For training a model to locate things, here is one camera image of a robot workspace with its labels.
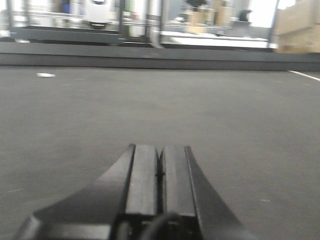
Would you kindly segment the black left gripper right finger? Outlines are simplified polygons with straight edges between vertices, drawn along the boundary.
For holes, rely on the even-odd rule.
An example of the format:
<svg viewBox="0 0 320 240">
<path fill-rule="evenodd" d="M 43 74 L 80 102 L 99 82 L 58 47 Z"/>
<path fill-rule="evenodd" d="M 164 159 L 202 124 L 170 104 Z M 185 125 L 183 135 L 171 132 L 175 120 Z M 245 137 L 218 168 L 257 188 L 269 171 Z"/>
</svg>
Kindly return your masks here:
<svg viewBox="0 0 320 240">
<path fill-rule="evenodd" d="M 190 146 L 167 145 L 160 155 L 163 210 L 175 212 L 193 240 L 255 240 L 198 165 Z"/>
</svg>

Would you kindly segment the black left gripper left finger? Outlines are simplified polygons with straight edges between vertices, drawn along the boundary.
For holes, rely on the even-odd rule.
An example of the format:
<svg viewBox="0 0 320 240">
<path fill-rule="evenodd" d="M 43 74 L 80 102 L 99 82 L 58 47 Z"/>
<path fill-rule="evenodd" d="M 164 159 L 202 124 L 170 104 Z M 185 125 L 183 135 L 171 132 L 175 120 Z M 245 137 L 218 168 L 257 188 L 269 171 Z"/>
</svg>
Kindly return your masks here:
<svg viewBox="0 0 320 240">
<path fill-rule="evenodd" d="M 98 179 L 74 194 L 34 211 L 16 240 L 111 240 L 119 223 L 143 222 L 157 213 L 158 152 L 130 144 Z"/>
</svg>

